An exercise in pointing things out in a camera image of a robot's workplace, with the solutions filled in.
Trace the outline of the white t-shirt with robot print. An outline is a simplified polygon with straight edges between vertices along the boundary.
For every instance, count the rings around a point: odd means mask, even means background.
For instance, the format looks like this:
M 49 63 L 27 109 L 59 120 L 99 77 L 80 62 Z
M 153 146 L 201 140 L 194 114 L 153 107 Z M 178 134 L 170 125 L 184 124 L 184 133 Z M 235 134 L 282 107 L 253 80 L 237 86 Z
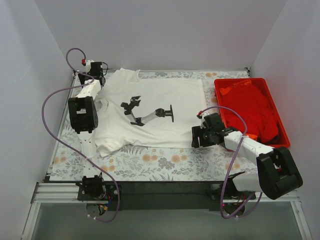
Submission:
M 98 127 L 94 139 L 101 157 L 125 145 L 190 149 L 192 127 L 206 108 L 200 79 L 140 78 L 120 69 L 99 91 Z

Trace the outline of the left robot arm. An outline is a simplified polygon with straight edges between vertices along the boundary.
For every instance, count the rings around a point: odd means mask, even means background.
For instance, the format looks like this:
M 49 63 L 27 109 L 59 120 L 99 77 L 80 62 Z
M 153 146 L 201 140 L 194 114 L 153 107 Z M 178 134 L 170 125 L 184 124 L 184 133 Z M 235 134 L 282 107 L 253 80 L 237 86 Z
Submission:
M 83 59 L 81 63 L 85 66 L 85 72 L 78 73 L 76 78 L 86 86 L 79 94 L 68 100 L 69 119 L 71 128 L 78 136 L 81 153 L 89 159 L 83 160 L 83 177 L 80 184 L 82 193 L 95 200 L 101 200 L 107 191 L 103 185 L 102 171 L 95 167 L 97 164 L 95 129 L 99 124 L 95 98 L 106 80 L 101 62 Z

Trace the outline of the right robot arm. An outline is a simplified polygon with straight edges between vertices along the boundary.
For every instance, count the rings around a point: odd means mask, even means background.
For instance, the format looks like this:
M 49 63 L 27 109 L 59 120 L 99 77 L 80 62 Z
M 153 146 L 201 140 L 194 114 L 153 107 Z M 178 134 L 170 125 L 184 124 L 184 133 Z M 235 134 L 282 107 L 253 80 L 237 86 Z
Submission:
M 197 118 L 201 124 L 191 129 L 193 148 L 220 145 L 257 167 L 256 173 L 242 171 L 228 175 L 222 189 L 230 198 L 237 199 L 244 192 L 260 192 L 276 200 L 303 185 L 302 176 L 288 148 L 264 145 L 244 136 L 237 128 L 225 127 L 218 113 L 200 112 Z

